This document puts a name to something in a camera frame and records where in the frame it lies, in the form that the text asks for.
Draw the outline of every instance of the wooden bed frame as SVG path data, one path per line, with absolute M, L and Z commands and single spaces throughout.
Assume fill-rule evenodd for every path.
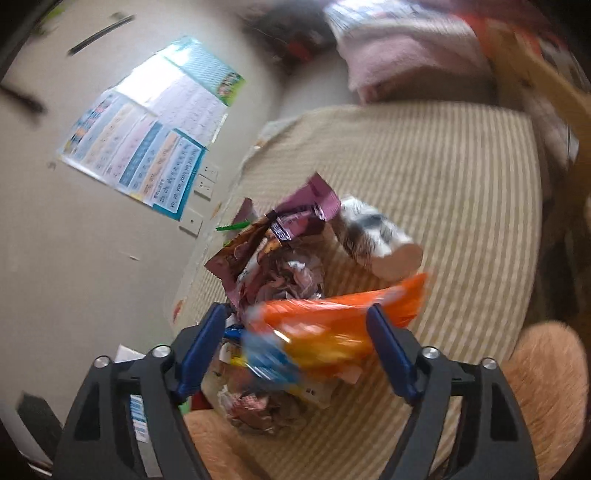
M 591 193 L 591 95 L 576 89 L 547 62 L 533 54 L 511 31 L 490 30 L 493 62 L 502 106 L 521 110 L 520 86 L 529 84 L 552 103 L 579 139 L 579 154 L 554 192 L 543 223 L 540 257 L 564 238 L 583 212 Z

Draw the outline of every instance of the silver bolt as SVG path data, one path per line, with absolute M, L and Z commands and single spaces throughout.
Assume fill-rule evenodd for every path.
M 431 360 L 440 355 L 439 350 L 432 346 L 426 346 L 421 353 L 423 354 L 423 357 L 430 358 Z
M 170 355 L 170 347 L 167 345 L 160 345 L 152 350 L 152 355 L 156 358 L 164 358 L 165 356 Z
M 96 368 L 104 368 L 107 365 L 109 365 L 110 362 L 111 362 L 111 359 L 108 356 L 102 355 L 102 356 L 95 359 L 94 366 Z
M 482 366 L 488 370 L 494 370 L 497 367 L 497 363 L 495 359 L 487 357 L 482 359 Z

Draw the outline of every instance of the trash pile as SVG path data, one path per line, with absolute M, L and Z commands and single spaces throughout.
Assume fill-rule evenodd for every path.
M 356 262 L 399 283 L 325 298 L 322 262 L 302 241 L 325 228 Z M 379 303 L 398 327 L 420 309 L 421 247 L 374 207 L 340 200 L 317 173 L 264 216 L 245 199 L 232 224 L 217 230 L 226 243 L 205 267 L 235 312 L 213 369 L 225 381 L 220 405 L 242 430 L 301 428 L 309 404 L 328 407 L 338 383 L 354 384 L 362 373 L 373 351 L 367 308 Z

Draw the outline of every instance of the wall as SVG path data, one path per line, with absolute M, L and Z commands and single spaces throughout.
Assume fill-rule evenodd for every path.
M 118 11 L 136 20 L 66 55 Z M 103 90 L 183 34 L 246 79 L 208 153 L 222 168 L 213 199 L 188 203 L 208 220 L 281 94 L 238 21 L 215 2 L 78 0 L 55 32 L 22 49 L 6 77 L 48 108 L 35 123 L 0 98 L 0 416 L 35 458 L 42 456 L 12 410 L 22 391 L 45 397 L 65 421 L 96 356 L 113 355 L 120 343 L 146 351 L 172 340 L 168 318 L 196 240 L 177 222 L 56 161 L 55 151 Z

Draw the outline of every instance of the orange snack bag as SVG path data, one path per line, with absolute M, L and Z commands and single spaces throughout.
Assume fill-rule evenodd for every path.
M 260 303 L 247 310 L 247 328 L 253 333 L 274 332 L 298 367 L 326 371 L 329 365 L 356 362 L 373 351 L 365 328 L 366 312 L 373 304 L 382 306 L 393 325 L 406 327 L 421 307 L 426 279 L 419 273 L 382 290 Z

